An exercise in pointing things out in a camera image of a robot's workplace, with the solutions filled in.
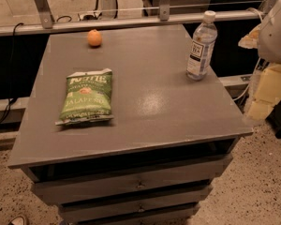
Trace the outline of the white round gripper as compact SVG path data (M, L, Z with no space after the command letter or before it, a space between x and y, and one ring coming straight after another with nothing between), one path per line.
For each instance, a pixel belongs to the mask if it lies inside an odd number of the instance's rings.
M277 0L261 25L240 39L238 46L258 48L259 57L271 63L261 72L253 101L246 112L249 119L261 121L281 101L281 0Z

